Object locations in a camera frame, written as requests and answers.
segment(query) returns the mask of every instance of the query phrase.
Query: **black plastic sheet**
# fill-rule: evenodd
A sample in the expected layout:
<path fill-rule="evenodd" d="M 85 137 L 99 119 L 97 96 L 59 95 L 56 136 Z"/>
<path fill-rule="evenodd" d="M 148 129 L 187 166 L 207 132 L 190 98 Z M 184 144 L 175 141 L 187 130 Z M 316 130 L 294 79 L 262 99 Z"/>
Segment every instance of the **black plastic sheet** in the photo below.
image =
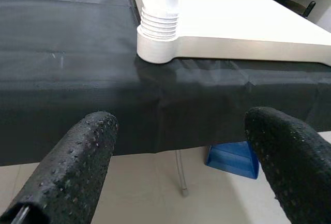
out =
<path fill-rule="evenodd" d="M 0 165 L 40 161 L 86 114 L 113 113 L 115 154 L 244 141 L 269 106 L 331 129 L 331 68 L 136 56 L 132 0 L 0 0 Z"/>

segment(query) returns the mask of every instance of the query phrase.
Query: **black foam handle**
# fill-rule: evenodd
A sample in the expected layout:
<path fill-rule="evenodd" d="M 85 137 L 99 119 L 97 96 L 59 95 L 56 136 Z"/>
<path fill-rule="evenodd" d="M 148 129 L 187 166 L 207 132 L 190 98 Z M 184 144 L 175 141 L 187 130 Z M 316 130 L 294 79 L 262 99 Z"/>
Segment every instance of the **black foam handle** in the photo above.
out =
<path fill-rule="evenodd" d="M 247 138 L 292 224 L 331 223 L 331 145 L 308 124 L 272 108 L 253 108 Z"/>
<path fill-rule="evenodd" d="M 97 206 L 118 123 L 107 112 L 87 115 L 42 160 L 0 223 L 10 223 L 23 206 L 25 223 L 90 223 Z"/>

